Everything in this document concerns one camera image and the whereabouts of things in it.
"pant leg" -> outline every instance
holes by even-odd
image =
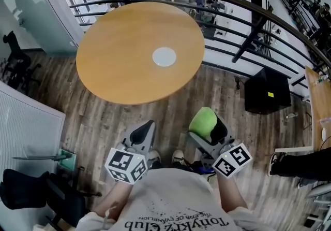
[[[271,175],[329,181],[331,180],[330,157],[331,148],[307,155],[286,155],[272,166]]]
[[[185,170],[185,171],[188,171],[188,172],[193,172],[193,170],[191,168],[189,168],[186,165],[182,165],[180,162],[174,162],[174,163],[171,164],[170,167]]]
[[[152,163],[152,167],[150,169],[159,169],[164,168],[160,161],[155,161]]]

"wooden desk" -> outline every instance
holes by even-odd
[[[161,47],[176,61],[154,63]],[[167,97],[197,72],[204,38],[193,18],[182,10],[154,2],[134,3],[100,17],[79,44],[77,71],[96,96],[119,104],[142,104]]]
[[[319,79],[320,75],[306,67],[306,80],[310,93],[310,107],[312,117],[312,143],[307,147],[296,148],[278,148],[276,152],[301,152],[301,151],[319,151],[323,143],[322,140],[322,125],[320,120],[331,117],[331,84],[323,81],[319,84],[314,84]],[[326,138],[331,136],[331,123],[325,126]],[[331,138],[323,145],[323,149],[331,147]]]

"green object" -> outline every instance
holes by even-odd
[[[74,168],[76,166],[76,154],[70,153],[66,150],[59,149],[58,155],[67,155],[70,156],[70,158],[59,160],[57,164],[59,166],[62,166],[70,171],[74,171]]]
[[[202,107],[191,121],[189,131],[205,138],[210,135],[216,123],[217,117],[213,110],[211,108]]]

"oval table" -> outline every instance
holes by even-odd
[[[184,11],[163,3],[118,7],[81,40],[77,71],[83,84],[109,102],[153,102],[183,87],[197,72],[204,38]]]

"black box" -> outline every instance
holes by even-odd
[[[263,68],[245,82],[246,111],[270,114],[290,106],[290,88],[285,75]]]

